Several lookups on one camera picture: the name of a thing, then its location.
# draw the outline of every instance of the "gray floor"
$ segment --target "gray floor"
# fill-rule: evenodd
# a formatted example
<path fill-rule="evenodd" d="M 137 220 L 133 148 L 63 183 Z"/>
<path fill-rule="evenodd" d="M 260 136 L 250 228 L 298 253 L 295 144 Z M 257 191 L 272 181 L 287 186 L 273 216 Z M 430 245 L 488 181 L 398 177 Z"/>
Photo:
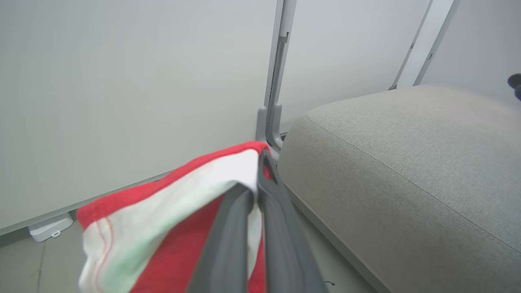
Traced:
<path fill-rule="evenodd" d="M 299 213 L 302 227 L 329 292 L 373 292 L 322 234 Z M 78 278 L 85 262 L 77 221 L 58 238 L 35 242 L 27 229 L 0 236 L 0 292 L 78 292 Z"/>

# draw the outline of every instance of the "red stitching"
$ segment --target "red stitching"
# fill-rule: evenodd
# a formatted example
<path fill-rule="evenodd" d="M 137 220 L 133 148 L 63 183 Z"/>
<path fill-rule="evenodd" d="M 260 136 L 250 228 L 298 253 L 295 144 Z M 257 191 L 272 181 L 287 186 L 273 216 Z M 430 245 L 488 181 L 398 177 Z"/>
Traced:
<path fill-rule="evenodd" d="M 107 253 L 105 253 L 103 255 L 103 260 L 101 262 L 101 265 L 100 265 L 99 269 L 96 272 L 96 276 L 94 277 L 94 283 L 96 285 L 96 289 L 98 289 L 98 291 L 101 292 L 101 293 L 103 293 L 103 290 L 101 289 L 100 284 L 98 282 L 99 278 L 100 278 L 100 272 L 101 272 L 101 269 L 103 268 L 103 265 L 105 264 L 105 261 L 107 260 L 108 254 L 110 253 L 110 251 L 112 249 L 112 243 L 114 242 L 114 233 L 112 231 L 112 225 L 110 224 L 110 221 L 109 221 L 108 217 L 106 217 L 104 219 L 107 221 L 108 230 L 110 232 L 110 244 L 108 246 Z"/>
<path fill-rule="evenodd" d="M 103 236 L 103 233 L 101 232 L 101 226 L 100 226 L 100 223 L 98 221 L 96 221 L 96 226 L 98 228 L 98 233 L 101 235 L 101 239 L 103 240 L 103 253 L 105 253 L 105 248 L 107 247 L 107 241 L 105 240 L 105 236 Z M 96 269 L 97 267 L 97 263 L 99 262 L 100 260 L 97 259 L 95 262 L 94 262 L 94 269 Z M 88 283 L 88 287 L 87 289 L 89 289 L 89 292 L 92 292 L 92 283 L 89 282 Z"/>

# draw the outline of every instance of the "gray metal post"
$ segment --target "gray metal post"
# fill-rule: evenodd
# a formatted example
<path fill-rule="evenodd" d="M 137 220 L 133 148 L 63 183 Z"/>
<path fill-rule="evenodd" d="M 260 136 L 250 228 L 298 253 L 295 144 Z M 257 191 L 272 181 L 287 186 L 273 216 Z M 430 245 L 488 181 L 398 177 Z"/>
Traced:
<path fill-rule="evenodd" d="M 389 90 L 394 90 L 398 87 L 398 80 L 400 79 L 400 76 L 402 75 L 403 69 L 405 68 L 405 64 L 407 64 L 407 60 L 409 60 L 409 56 L 411 55 L 411 51 L 414 48 L 414 44 L 416 43 L 416 40 L 418 39 L 418 36 L 420 35 L 421 28 L 423 27 L 425 19 L 427 18 L 427 14 L 429 14 L 429 10 L 430 10 L 430 6 L 432 5 L 432 1 L 433 0 L 430 0 L 429 5 L 427 6 L 427 10 L 425 10 L 424 17 L 421 19 L 420 26 L 418 27 L 418 30 L 416 31 L 416 35 L 414 35 L 413 43 L 411 44 L 411 47 L 409 47 L 409 51 L 407 51 L 407 54 L 405 55 L 405 59 L 402 62 L 402 66 L 400 67 L 400 70 L 398 70 L 398 74 L 396 75 L 396 78 L 394 79 L 394 82 L 392 83 Z"/>
<path fill-rule="evenodd" d="M 275 161 L 278 161 L 278 152 L 282 148 L 282 139 L 279 132 L 282 105 L 277 102 L 279 100 L 280 84 L 282 82 L 284 64 L 286 63 L 295 7 L 296 0 L 279 0 L 277 2 L 265 101 L 264 106 L 258 110 L 257 115 L 256 139 L 265 140 L 271 146 Z"/>
<path fill-rule="evenodd" d="M 436 40 L 432 44 L 432 48 L 430 49 L 430 52 L 427 55 L 427 59 L 425 59 L 425 62 L 423 64 L 423 66 L 421 67 L 420 72 L 418 73 L 418 77 L 416 77 L 416 80 L 413 83 L 413 86 L 419 85 L 421 82 L 421 79 L 425 75 L 425 72 L 427 72 L 427 68 L 429 67 L 432 57 L 438 50 L 441 40 L 443 40 L 443 37 L 445 36 L 445 33 L 447 32 L 447 28 L 449 28 L 451 20 L 454 17 L 454 14 L 456 13 L 456 10 L 457 10 L 457 7 L 459 4 L 460 4 L 460 0 L 454 0 L 454 2 L 452 2 L 452 6 L 449 9 L 449 13 L 447 13 L 447 17 L 445 18 L 445 21 L 443 22 L 443 25 L 441 26 L 440 32 L 438 33 Z"/>

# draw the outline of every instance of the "red and white cloth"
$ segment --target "red and white cloth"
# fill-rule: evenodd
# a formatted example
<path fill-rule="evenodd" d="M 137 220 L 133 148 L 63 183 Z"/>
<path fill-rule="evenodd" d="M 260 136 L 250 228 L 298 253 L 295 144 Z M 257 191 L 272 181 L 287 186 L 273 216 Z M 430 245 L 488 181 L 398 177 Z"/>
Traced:
<path fill-rule="evenodd" d="M 240 182 L 257 193 L 259 154 L 248 142 L 208 154 L 163 179 L 100 198 L 78 210 L 88 293 L 184 292 L 219 209 Z M 248 216 L 248 291 L 264 293 L 262 215 Z"/>

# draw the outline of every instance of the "fabric seat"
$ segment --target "fabric seat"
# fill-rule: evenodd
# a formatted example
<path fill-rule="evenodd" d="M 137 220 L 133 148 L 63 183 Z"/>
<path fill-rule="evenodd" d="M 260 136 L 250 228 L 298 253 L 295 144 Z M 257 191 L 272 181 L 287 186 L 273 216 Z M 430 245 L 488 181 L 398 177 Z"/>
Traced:
<path fill-rule="evenodd" d="M 397 89 L 308 112 L 278 169 L 297 206 L 387 290 L 519 292 L 520 127 L 521 103 Z"/>

